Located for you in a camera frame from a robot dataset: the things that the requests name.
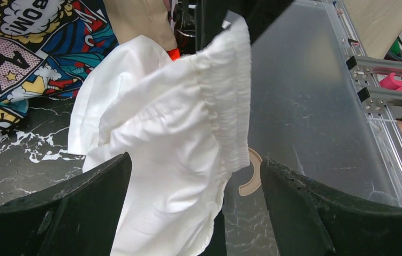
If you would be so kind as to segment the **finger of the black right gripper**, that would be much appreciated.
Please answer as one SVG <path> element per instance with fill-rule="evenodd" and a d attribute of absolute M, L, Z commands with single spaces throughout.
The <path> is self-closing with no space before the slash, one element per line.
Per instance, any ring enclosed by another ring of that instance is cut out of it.
<path fill-rule="evenodd" d="M 222 24 L 229 11 L 245 19 L 254 43 L 292 3 L 292 0 L 201 1 L 200 43 L 209 44 L 223 31 Z"/>

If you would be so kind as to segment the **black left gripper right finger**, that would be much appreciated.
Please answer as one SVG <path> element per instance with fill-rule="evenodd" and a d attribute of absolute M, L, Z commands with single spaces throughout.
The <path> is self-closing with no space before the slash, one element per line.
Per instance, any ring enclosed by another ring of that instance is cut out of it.
<path fill-rule="evenodd" d="M 349 195 L 271 158 L 260 174 L 281 255 L 402 255 L 402 207 Z"/>

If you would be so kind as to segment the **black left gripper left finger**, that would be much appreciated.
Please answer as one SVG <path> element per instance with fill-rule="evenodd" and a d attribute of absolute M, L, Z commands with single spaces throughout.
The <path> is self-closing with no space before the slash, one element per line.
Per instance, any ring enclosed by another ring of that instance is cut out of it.
<path fill-rule="evenodd" d="M 130 181 L 128 153 L 0 206 L 0 255 L 109 255 Z"/>

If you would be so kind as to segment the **beige wooden hanger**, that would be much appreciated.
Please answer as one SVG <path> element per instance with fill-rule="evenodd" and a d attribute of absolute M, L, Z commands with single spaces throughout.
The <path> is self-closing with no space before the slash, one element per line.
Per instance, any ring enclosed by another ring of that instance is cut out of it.
<path fill-rule="evenodd" d="M 241 197 L 246 197 L 253 194 L 261 187 L 260 167 L 263 162 L 262 157 L 254 149 L 248 148 L 250 165 L 252 167 L 252 176 L 248 182 L 238 187 L 238 192 Z"/>

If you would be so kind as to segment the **white shorts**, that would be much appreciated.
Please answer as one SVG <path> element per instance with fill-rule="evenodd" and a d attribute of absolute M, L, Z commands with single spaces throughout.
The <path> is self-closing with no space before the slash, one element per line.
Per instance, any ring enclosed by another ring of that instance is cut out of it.
<path fill-rule="evenodd" d="M 250 163 L 251 44 L 242 17 L 203 50 L 172 60 L 140 35 L 87 76 L 68 153 L 83 171 L 123 153 L 130 183 L 111 255 L 200 255 L 232 174 Z"/>

